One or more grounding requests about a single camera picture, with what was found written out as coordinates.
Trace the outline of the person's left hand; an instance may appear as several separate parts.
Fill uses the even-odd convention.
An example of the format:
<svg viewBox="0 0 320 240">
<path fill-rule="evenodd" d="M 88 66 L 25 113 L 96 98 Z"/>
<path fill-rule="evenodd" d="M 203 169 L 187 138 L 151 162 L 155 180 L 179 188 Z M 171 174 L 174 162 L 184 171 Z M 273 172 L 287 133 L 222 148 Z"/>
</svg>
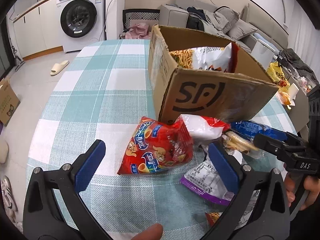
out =
<svg viewBox="0 0 320 240">
<path fill-rule="evenodd" d="M 135 235 L 132 240 L 160 240 L 163 235 L 163 226 L 161 224 L 153 224 L 141 233 Z"/>
</svg>

